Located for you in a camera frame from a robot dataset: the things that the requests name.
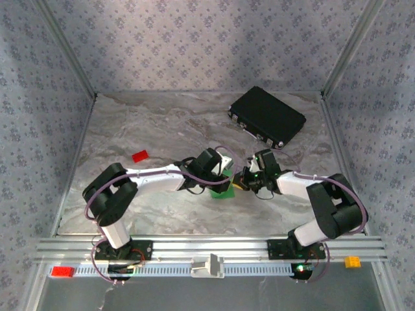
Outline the black hard case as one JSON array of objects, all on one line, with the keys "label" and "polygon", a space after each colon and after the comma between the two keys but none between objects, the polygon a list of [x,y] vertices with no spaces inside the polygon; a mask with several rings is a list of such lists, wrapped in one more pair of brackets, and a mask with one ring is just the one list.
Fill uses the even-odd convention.
[{"label": "black hard case", "polygon": [[283,148],[300,132],[306,117],[264,89],[254,86],[228,109],[230,119],[271,148]]}]

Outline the black controller board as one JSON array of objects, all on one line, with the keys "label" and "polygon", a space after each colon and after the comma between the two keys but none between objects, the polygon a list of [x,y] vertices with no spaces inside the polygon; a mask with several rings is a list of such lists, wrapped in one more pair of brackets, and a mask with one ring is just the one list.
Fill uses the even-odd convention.
[{"label": "black controller board", "polygon": [[291,270],[293,272],[292,279],[308,281],[313,274],[314,266],[310,263],[292,263]]},{"label": "black controller board", "polygon": [[134,274],[134,267],[128,265],[109,264],[107,272],[112,281],[127,281]]}]

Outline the aluminium frame leg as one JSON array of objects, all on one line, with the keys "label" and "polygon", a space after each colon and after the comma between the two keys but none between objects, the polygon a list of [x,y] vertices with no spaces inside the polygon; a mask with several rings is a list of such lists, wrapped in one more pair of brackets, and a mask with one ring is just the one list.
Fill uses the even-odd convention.
[{"label": "aluminium frame leg", "polygon": [[43,292],[43,287],[47,278],[48,264],[39,263],[33,273],[33,278],[29,282],[29,291],[23,311],[37,311]]},{"label": "aluminium frame leg", "polygon": [[372,269],[386,311],[402,311],[399,292],[387,262],[373,262]]}]

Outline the aluminium mounting rail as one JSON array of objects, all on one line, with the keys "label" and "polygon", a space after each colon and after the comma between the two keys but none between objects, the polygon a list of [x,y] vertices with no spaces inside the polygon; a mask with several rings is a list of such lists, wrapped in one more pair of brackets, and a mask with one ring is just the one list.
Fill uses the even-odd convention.
[{"label": "aluminium mounting rail", "polygon": [[[194,257],[211,253],[222,257],[226,263],[267,261],[267,240],[282,236],[232,236],[232,235],[134,235],[134,240],[151,240],[152,260],[155,262],[189,262]],[[98,242],[92,235],[63,235],[41,239],[33,258],[45,262],[87,262],[92,243]],[[386,262],[385,245],[378,236],[358,234],[341,236],[326,242],[330,261],[342,262],[349,256],[362,262]]]}]

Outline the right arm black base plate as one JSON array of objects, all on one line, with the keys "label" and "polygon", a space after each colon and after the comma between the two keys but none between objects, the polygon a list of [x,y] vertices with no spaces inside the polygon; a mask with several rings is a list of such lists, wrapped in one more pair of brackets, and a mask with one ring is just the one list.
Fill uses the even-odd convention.
[{"label": "right arm black base plate", "polygon": [[307,260],[326,258],[325,247],[322,243],[301,246],[292,238],[267,240],[267,252],[270,260]]}]

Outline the grey plastic bracket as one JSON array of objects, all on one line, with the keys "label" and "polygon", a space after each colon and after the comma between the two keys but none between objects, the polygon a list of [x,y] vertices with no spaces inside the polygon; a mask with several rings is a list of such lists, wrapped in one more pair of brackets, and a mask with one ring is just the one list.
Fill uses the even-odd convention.
[{"label": "grey plastic bracket", "polygon": [[207,257],[194,257],[191,260],[191,277],[201,279],[223,279],[224,259],[213,253]]}]

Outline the thick red toy brick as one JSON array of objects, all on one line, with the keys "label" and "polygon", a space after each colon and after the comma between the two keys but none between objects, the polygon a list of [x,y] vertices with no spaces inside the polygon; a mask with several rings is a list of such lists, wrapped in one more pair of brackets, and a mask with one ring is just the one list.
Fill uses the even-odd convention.
[{"label": "thick red toy brick", "polygon": [[53,266],[51,277],[72,278],[75,274],[75,268],[70,266]]}]

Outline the aluminium corner post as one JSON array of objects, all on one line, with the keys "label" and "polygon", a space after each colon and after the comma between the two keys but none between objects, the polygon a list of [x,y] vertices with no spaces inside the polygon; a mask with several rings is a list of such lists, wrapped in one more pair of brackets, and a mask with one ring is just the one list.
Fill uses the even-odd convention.
[{"label": "aluminium corner post", "polygon": [[333,70],[321,89],[321,96],[324,100],[327,100],[334,92],[385,2],[386,0],[367,0]]}]

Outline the green paper sheet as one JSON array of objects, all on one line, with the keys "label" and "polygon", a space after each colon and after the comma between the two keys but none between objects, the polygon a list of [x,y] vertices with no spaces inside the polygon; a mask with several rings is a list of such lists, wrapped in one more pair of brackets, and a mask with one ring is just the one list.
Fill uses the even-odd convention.
[{"label": "green paper sheet", "polygon": [[[213,181],[222,181],[226,179],[228,176],[232,176],[233,172],[230,169],[226,169],[223,171],[221,176],[216,176]],[[212,198],[214,199],[226,199],[226,198],[233,198],[234,191],[232,186],[232,193],[223,194],[223,192],[227,189],[229,184],[221,183],[220,185],[210,185],[209,186],[209,193]]]}]

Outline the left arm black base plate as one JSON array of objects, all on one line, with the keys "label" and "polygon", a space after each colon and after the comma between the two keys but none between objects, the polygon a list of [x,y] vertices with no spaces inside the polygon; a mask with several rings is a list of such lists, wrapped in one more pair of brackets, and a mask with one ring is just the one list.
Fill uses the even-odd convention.
[{"label": "left arm black base plate", "polygon": [[95,260],[126,260],[140,261],[152,258],[153,241],[151,240],[131,240],[124,246],[115,249],[108,241],[98,244],[94,254]]}]

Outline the aluminium table side rail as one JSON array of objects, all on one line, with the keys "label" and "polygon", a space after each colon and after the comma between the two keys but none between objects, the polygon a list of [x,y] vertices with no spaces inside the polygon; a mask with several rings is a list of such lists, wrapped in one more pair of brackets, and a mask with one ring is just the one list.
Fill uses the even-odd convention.
[{"label": "aluminium table side rail", "polygon": [[329,132],[331,143],[334,149],[333,152],[334,152],[338,167],[340,168],[340,172],[345,175],[350,185],[353,187],[353,190],[355,191],[355,193],[358,194],[359,191],[357,190],[357,185],[354,180],[354,175],[351,172],[351,169],[348,167],[348,155],[342,147],[340,134],[335,126],[334,118],[330,111],[330,107],[327,104],[326,99],[322,94],[320,94],[319,103],[321,106],[323,118],[327,125],[327,130]]},{"label": "aluminium table side rail", "polygon": [[85,135],[86,135],[86,131],[88,129],[88,125],[89,125],[89,121],[91,119],[91,115],[93,113],[94,105],[97,101],[97,97],[98,97],[98,93],[94,93],[93,98],[91,100],[91,105],[88,108],[85,119],[82,123],[80,138],[79,138],[79,140],[76,144],[76,150],[75,150],[75,154],[73,156],[72,162],[71,162],[69,175],[68,175],[65,187],[64,187],[64,191],[62,193],[60,203],[58,205],[58,210],[57,210],[56,215],[54,217],[54,222],[53,222],[53,225],[51,227],[51,231],[49,233],[49,237],[52,237],[52,238],[55,237],[58,234],[58,229],[60,227],[60,222],[61,222],[61,219],[62,219],[62,213],[64,212],[65,201],[66,201],[67,196],[69,194],[71,184],[72,184],[72,181],[73,181],[76,169],[77,169],[78,159],[79,159],[79,156],[80,156],[80,152],[82,150],[82,145],[83,145],[83,142],[84,142],[84,139],[85,139]]}]

